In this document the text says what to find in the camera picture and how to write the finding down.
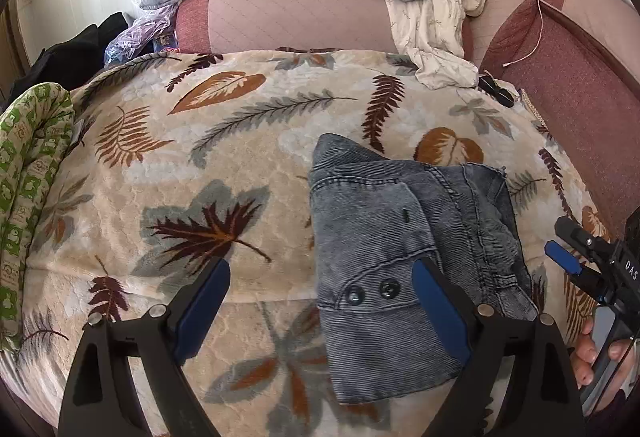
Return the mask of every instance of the gray denim jeans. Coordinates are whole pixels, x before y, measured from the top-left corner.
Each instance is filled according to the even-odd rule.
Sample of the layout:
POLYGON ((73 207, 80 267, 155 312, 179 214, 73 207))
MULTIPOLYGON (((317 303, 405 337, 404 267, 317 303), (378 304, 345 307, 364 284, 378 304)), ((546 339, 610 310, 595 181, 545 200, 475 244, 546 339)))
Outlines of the gray denim jeans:
POLYGON ((420 255, 476 305, 536 317, 500 170, 392 161, 324 134, 309 186, 318 308, 340 403, 425 390, 460 371, 414 293, 420 255))

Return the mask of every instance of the button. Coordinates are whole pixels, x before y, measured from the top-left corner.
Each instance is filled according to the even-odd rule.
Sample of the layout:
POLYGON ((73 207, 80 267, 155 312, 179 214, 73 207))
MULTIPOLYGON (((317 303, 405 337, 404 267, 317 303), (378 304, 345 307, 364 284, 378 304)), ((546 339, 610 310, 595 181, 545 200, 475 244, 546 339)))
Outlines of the button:
POLYGON ((347 303, 349 305, 360 305, 364 302, 364 289, 359 285, 352 285, 347 289, 347 303))
POLYGON ((387 300, 392 300, 400 293, 400 283, 395 278, 387 278, 380 283, 380 295, 387 300))

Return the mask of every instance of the white string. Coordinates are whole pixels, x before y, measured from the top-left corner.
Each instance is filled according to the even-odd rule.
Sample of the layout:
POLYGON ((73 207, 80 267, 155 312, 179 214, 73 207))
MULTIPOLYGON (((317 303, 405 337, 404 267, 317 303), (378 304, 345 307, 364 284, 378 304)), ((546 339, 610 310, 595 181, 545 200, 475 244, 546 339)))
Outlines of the white string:
POLYGON ((538 36, 538 42, 536 43, 536 46, 533 47, 533 50, 527 54, 526 56, 521 57, 519 60, 513 61, 513 62, 509 62, 509 63, 503 63, 502 66, 503 67, 508 67, 509 65, 513 65, 514 63, 518 63, 521 62, 523 60, 526 60, 530 55, 532 55, 536 49, 540 46, 540 41, 542 40, 542 29, 543 29, 543 19, 542 19, 542 7, 540 7, 540 0, 538 0, 538 13, 540 14, 540 35, 538 36))

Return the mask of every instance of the hand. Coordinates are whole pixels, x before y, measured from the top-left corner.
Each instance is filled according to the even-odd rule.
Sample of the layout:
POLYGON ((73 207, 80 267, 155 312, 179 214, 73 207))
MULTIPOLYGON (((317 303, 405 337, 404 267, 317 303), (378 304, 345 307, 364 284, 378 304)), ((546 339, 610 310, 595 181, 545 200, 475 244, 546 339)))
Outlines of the hand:
MULTIPOLYGON (((585 320, 582 326, 582 333, 578 337, 575 345, 575 352, 571 355, 571 366, 574 369, 575 380, 578 384, 578 388, 590 385, 593 381, 593 370, 591 365, 598 357, 596 351, 596 344, 591 339, 591 331, 593 330, 593 318, 585 320)), ((619 361, 623 354, 631 345, 631 340, 614 341, 609 345, 609 357, 615 361, 619 361)), ((635 356, 634 351, 631 350, 626 356, 625 362, 620 365, 620 368, 616 372, 616 375, 611 379, 611 383, 607 388, 607 391, 602 396, 600 403, 596 407, 596 412, 609 406, 613 398, 620 390, 622 383, 624 383, 627 375, 634 367, 635 356)))

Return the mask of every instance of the rolled green blanket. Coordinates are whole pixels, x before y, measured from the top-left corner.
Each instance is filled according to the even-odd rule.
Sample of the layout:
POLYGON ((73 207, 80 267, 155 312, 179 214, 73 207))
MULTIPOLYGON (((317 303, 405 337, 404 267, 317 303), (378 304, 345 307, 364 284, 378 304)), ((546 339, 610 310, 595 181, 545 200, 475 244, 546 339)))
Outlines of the rolled green blanket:
POLYGON ((74 109, 56 83, 31 87, 0 115, 0 348, 22 341, 24 263, 71 143, 74 109))

